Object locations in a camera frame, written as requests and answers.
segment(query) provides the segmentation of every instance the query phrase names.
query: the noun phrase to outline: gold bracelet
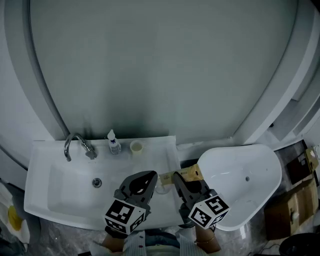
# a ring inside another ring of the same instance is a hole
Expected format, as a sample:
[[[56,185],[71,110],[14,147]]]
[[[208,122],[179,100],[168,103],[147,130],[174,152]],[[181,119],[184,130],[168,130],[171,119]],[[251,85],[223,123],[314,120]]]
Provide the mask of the gold bracelet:
[[[212,241],[215,238],[215,236],[213,236],[210,240],[205,241],[205,242],[198,242],[197,240],[195,240],[194,242],[197,244],[208,244],[210,241]]]

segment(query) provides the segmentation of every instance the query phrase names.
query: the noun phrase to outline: person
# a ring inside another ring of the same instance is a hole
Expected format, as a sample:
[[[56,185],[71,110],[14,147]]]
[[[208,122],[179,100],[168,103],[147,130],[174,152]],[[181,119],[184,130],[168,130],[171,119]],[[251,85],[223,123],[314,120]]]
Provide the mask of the person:
[[[109,231],[102,244],[90,245],[92,256],[204,256],[221,255],[214,229],[195,225],[196,240],[190,228],[180,229],[175,235],[160,229],[147,229],[131,233],[126,239],[115,229]]]

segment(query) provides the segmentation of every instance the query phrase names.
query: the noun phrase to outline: soap dispenser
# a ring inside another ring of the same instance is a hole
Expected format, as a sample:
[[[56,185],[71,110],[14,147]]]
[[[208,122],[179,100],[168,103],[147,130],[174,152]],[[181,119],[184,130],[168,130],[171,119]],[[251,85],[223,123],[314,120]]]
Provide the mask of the soap dispenser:
[[[108,143],[111,153],[113,155],[118,155],[121,152],[121,145],[117,140],[113,129],[108,133],[107,138],[109,139]]]

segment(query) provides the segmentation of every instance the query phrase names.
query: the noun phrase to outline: yellow cloth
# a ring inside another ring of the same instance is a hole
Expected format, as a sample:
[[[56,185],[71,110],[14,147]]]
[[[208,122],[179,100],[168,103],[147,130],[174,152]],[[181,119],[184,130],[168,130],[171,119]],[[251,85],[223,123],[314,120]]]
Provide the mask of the yellow cloth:
[[[15,231],[19,231],[21,229],[23,219],[18,216],[16,208],[13,205],[11,205],[8,209],[8,218],[13,229]]]

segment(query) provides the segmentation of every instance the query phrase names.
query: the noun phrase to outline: yellow object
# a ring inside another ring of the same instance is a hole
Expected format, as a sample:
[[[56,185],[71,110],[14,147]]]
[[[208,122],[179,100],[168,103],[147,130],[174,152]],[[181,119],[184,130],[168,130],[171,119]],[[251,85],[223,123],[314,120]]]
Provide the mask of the yellow object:
[[[15,231],[19,231],[21,229],[23,219],[18,216],[16,208],[13,205],[11,205],[8,209],[8,218],[13,229]]]
[[[188,167],[188,168],[177,170],[177,172],[183,177],[183,179],[186,182],[201,181],[204,179],[197,163],[193,166]],[[172,178],[173,178],[174,173],[175,173],[175,171],[160,174],[159,177],[161,180],[161,184],[162,185],[173,184],[174,181]]]

